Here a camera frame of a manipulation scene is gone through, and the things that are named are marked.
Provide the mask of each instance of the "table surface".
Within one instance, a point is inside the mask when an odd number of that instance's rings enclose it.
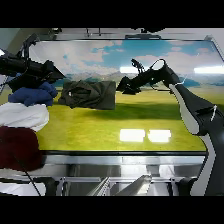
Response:
[[[43,63],[52,60],[70,80],[111,80],[117,84],[125,75],[120,67],[131,67],[131,59],[139,60],[146,68],[163,58],[180,76],[185,86],[196,95],[217,104],[224,110],[222,74],[195,74],[194,68],[223,65],[211,41],[165,40],[92,40],[39,42],[31,47],[32,60]],[[123,95],[116,92],[116,109],[111,111],[87,108],[70,109],[59,105],[63,82],[50,113],[49,123],[37,133],[41,150],[68,151],[205,151],[201,140],[188,133],[174,95],[158,92],[145,86],[142,92]],[[0,104],[7,102],[11,90],[6,86]],[[142,129],[142,142],[123,142],[121,129]],[[149,130],[170,130],[166,143],[153,143]]]

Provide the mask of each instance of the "red cloth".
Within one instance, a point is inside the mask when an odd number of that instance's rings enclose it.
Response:
[[[33,130],[0,127],[0,168],[23,171],[14,156],[22,162],[27,171],[42,166],[42,153]]]

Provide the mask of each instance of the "navy blue garment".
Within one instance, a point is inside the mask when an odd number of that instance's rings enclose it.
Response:
[[[22,87],[8,96],[10,103],[22,103],[25,106],[45,104],[52,106],[53,98],[57,96],[57,90],[49,83],[44,82],[38,89]]]

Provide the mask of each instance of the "yellow-green grass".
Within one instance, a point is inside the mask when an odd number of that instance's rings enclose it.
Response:
[[[190,88],[197,95],[218,104],[223,110],[224,88]],[[0,96],[7,102],[9,90]],[[116,109],[111,111],[86,108],[70,109],[59,105],[57,96],[48,107],[49,123],[37,133],[41,150],[97,151],[203,151],[201,140],[188,133],[174,95],[168,92],[144,91],[135,96],[116,93]],[[120,129],[144,129],[143,143],[120,141]],[[169,143],[152,143],[150,129],[169,129]]]

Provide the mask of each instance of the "dark green cloth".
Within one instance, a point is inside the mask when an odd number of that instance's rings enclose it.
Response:
[[[112,81],[66,82],[58,103],[70,106],[70,108],[114,110],[115,93],[116,83]]]

